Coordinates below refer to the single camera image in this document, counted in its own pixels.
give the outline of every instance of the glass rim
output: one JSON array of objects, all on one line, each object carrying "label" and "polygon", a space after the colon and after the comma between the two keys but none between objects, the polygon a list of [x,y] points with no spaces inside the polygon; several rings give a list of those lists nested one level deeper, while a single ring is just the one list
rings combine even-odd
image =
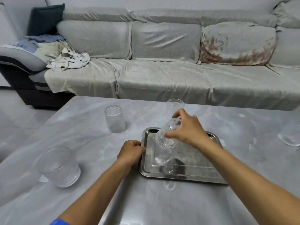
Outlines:
[{"label": "glass rim", "polygon": [[69,152],[68,159],[70,159],[71,154],[72,154],[72,151],[71,151],[71,149],[70,149],[69,147],[58,146],[58,147],[52,148],[52,149],[50,149],[49,151],[44,152],[44,153],[40,156],[40,158],[38,159],[38,161],[36,162],[35,167],[36,167],[36,169],[37,169],[39,172],[42,172],[42,173],[44,173],[44,174],[47,174],[47,173],[52,173],[52,172],[58,171],[59,169],[62,169],[62,168],[64,167],[64,165],[62,165],[62,166],[59,167],[58,169],[52,170],[52,171],[42,171],[42,170],[39,168],[39,163],[40,163],[40,161],[42,160],[42,158],[43,158],[44,156],[46,156],[46,155],[47,155],[49,152],[51,152],[52,150],[55,150],[55,149],[58,149],[58,148],[67,148],[67,149],[68,149],[68,152]]},{"label": "glass rim", "polygon": [[170,102],[178,102],[178,103],[183,103],[184,104],[184,102],[182,100],[180,100],[180,99],[169,99],[167,101],[167,103],[170,103]]},{"label": "glass rim", "polygon": [[[120,112],[119,113],[117,113],[117,114],[108,114],[107,113],[107,110],[108,109],[110,109],[110,108],[113,108],[113,107],[118,107],[119,109],[120,109]],[[117,116],[117,115],[119,115],[120,113],[122,113],[122,108],[120,107],[120,106],[118,106],[118,105],[112,105],[112,106],[108,106],[107,108],[105,108],[105,114],[107,115],[107,116],[110,116],[110,117],[113,117],[113,116]]]}]

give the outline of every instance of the marble tabletop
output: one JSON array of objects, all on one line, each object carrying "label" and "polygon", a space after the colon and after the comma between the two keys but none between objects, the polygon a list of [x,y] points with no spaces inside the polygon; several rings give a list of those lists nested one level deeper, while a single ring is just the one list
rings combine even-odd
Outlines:
[{"label": "marble tabletop", "polygon": [[[126,129],[110,133],[104,109],[122,107]],[[26,144],[0,163],[0,221],[5,225],[48,225],[116,160],[126,140],[141,140],[148,127],[167,121],[165,102],[76,96]],[[278,133],[295,112],[186,104],[223,147],[270,181],[300,197],[300,149]],[[58,188],[35,170],[36,159],[56,146],[76,152],[79,180]],[[118,188],[99,224],[257,224],[229,186],[147,179],[133,169]]]}]

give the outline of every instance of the forearm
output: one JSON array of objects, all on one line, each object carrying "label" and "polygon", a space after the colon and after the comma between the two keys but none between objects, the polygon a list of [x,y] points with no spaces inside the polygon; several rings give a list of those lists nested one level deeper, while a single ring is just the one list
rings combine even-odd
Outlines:
[{"label": "forearm", "polygon": [[209,141],[197,147],[216,167],[260,225],[300,224],[300,200]]},{"label": "forearm", "polygon": [[58,218],[70,225],[97,225],[128,169],[117,160]]}]

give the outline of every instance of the gray floor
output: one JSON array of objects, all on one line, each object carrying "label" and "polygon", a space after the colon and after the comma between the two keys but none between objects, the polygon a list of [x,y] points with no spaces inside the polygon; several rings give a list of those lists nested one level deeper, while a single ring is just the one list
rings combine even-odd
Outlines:
[{"label": "gray floor", "polygon": [[15,91],[0,89],[0,162],[21,147],[55,112],[34,109],[25,105]]}]

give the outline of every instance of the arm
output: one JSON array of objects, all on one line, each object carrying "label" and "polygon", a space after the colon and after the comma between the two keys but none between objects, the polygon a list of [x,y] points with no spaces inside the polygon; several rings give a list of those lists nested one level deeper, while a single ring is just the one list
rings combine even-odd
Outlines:
[{"label": "arm", "polygon": [[144,152],[140,145],[137,140],[126,141],[116,162],[58,219],[70,225],[97,225],[119,184]]},{"label": "arm", "polygon": [[173,115],[178,116],[182,120],[180,128],[165,136],[190,144],[206,156],[260,225],[300,224],[300,199],[213,142],[196,116],[189,116],[184,109]]}]

